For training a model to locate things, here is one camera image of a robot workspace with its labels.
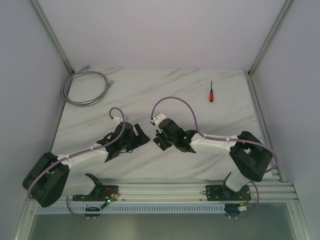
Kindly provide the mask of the black fuse box base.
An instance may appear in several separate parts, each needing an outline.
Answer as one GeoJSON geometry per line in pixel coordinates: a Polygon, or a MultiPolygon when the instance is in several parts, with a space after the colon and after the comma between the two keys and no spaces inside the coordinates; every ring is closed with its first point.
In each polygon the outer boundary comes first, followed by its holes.
{"type": "Polygon", "coordinates": [[[161,140],[160,138],[154,138],[153,142],[162,150],[165,151],[166,149],[170,148],[172,145],[170,142],[166,140],[161,140]]]}

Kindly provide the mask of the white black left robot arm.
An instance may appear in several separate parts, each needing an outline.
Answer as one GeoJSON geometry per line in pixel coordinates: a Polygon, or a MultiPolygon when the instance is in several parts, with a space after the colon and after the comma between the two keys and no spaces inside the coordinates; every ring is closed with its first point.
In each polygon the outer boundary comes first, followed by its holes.
{"type": "Polygon", "coordinates": [[[122,153],[132,153],[149,141],[139,124],[121,122],[114,132],[98,140],[86,153],[73,157],[44,153],[24,178],[22,186],[44,208],[64,197],[105,201],[108,188],[89,172],[89,168],[111,161],[122,153]]]}

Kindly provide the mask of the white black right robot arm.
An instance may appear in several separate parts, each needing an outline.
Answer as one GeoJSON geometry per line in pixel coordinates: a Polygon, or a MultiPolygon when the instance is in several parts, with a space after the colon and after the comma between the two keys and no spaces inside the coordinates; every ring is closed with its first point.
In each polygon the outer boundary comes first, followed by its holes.
{"type": "Polygon", "coordinates": [[[248,131],[238,136],[201,135],[197,130],[184,131],[172,119],[159,114],[151,119],[157,126],[153,141],[163,150],[174,146],[183,153],[213,153],[230,156],[237,169],[229,173],[221,187],[223,197],[234,199],[249,182],[260,182],[273,158],[269,149],[248,131]]]}

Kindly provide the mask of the red black screwdriver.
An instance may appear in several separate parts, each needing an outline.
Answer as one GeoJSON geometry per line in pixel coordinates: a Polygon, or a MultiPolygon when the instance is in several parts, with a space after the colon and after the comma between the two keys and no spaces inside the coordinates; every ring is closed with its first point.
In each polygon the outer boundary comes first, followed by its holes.
{"type": "Polygon", "coordinates": [[[214,101],[214,92],[213,92],[213,82],[210,82],[210,91],[209,91],[209,102],[212,103],[214,101]]]}

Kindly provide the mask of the aluminium front mounting rail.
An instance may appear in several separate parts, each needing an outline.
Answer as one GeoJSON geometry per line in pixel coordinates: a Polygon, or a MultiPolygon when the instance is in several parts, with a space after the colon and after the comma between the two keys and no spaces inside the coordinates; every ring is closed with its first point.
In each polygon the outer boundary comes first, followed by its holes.
{"type": "MultiPolygon", "coordinates": [[[[102,178],[104,185],[119,189],[117,204],[187,204],[211,203],[207,198],[207,185],[220,185],[221,181],[205,179],[116,179],[102,178]]],[[[299,198],[292,182],[263,180],[249,184],[249,203],[290,203],[299,198]]]]}

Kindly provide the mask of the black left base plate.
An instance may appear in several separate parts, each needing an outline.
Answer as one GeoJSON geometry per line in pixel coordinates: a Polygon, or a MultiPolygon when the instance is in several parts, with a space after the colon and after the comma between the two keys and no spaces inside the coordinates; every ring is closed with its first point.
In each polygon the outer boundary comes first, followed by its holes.
{"type": "Polygon", "coordinates": [[[75,202],[105,202],[111,198],[112,194],[117,195],[119,192],[118,185],[101,185],[95,186],[91,193],[74,195],[72,200],[75,202]]]}

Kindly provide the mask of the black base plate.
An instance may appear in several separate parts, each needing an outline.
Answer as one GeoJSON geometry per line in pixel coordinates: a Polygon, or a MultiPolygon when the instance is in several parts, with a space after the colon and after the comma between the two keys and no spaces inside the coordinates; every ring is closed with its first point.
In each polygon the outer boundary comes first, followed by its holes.
{"type": "Polygon", "coordinates": [[[223,185],[206,185],[205,190],[202,192],[207,197],[208,201],[245,201],[248,202],[252,199],[251,192],[248,185],[244,185],[239,191],[234,192],[223,185]]]}
{"type": "Polygon", "coordinates": [[[105,202],[111,198],[112,194],[117,195],[119,192],[118,185],[101,185],[95,186],[91,193],[74,195],[72,200],[75,202],[105,202]]]}

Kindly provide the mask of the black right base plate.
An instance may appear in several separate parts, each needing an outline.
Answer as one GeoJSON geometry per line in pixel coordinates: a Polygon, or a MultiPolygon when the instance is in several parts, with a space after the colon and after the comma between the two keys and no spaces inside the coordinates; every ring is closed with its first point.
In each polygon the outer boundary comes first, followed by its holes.
{"type": "Polygon", "coordinates": [[[244,185],[239,191],[234,192],[223,185],[206,185],[205,190],[202,192],[207,197],[208,201],[245,201],[248,202],[252,199],[251,192],[248,185],[244,185]]]}

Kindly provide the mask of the aluminium frame rail right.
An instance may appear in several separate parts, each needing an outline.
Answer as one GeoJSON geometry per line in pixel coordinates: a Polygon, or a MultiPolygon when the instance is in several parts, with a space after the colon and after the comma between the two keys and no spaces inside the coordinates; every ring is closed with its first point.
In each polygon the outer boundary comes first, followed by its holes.
{"type": "Polygon", "coordinates": [[[254,106],[255,114],[257,117],[259,129],[263,138],[263,142],[270,147],[272,150],[274,150],[273,145],[271,143],[271,139],[267,130],[266,121],[264,118],[264,114],[262,111],[262,107],[258,98],[257,90],[255,88],[254,82],[252,78],[249,76],[248,71],[244,70],[245,79],[247,82],[248,90],[251,96],[251,100],[254,106]]]}

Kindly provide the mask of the aluminium frame post right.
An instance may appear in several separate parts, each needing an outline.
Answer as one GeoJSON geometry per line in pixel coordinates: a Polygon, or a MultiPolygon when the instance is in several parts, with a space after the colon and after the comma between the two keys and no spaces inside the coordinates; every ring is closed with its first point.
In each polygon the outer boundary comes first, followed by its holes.
{"type": "Polygon", "coordinates": [[[256,70],[258,69],[261,61],[263,60],[264,56],[266,55],[268,49],[272,45],[278,31],[280,30],[287,14],[289,13],[292,5],[294,4],[295,0],[285,0],[279,13],[277,14],[266,38],[264,39],[264,42],[261,46],[261,48],[258,51],[257,56],[255,57],[249,71],[248,75],[251,77],[254,75],[256,70]]]}

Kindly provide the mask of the aluminium frame post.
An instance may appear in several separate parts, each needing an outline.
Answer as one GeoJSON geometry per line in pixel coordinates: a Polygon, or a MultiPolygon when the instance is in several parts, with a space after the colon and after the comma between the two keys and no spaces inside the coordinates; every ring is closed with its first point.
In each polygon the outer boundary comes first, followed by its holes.
{"type": "Polygon", "coordinates": [[[256,70],[258,69],[261,61],[263,60],[264,56],[266,55],[268,49],[272,45],[278,31],[280,30],[287,14],[289,13],[292,5],[294,4],[295,0],[285,0],[279,13],[277,14],[266,38],[264,39],[264,42],[261,46],[261,48],[258,51],[257,56],[255,57],[249,71],[248,75],[251,77],[254,75],[256,70]]]}
{"type": "Polygon", "coordinates": [[[62,61],[64,67],[67,69],[67,71],[70,73],[70,74],[73,74],[74,73],[74,70],[73,70],[73,67],[70,63],[70,61],[68,60],[68,57],[65,53],[65,51],[63,50],[62,48],[62,45],[60,44],[45,12],[43,11],[40,3],[38,0],[30,0],[29,1],[32,8],[34,9],[35,11],[35,14],[37,15],[38,19],[40,20],[40,23],[42,24],[46,34],[48,35],[49,37],[49,40],[51,41],[55,51],[57,52],[60,60],[62,61]]]}

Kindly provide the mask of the aluminium frame post left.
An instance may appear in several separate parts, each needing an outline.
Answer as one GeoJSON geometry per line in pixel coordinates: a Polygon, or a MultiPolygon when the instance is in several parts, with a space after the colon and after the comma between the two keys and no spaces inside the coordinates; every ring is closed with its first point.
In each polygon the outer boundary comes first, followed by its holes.
{"type": "Polygon", "coordinates": [[[46,34],[48,35],[49,37],[49,40],[51,41],[55,51],[57,52],[60,60],[62,61],[64,67],[67,69],[67,71],[70,73],[70,74],[73,74],[74,73],[74,70],[73,70],[73,67],[70,63],[70,61],[68,60],[68,57],[65,53],[65,51],[63,50],[62,48],[62,45],[60,44],[45,12],[43,11],[40,3],[38,0],[30,0],[29,1],[32,8],[34,9],[35,11],[35,14],[37,15],[38,19],[40,20],[40,23],[42,24],[46,34]]]}

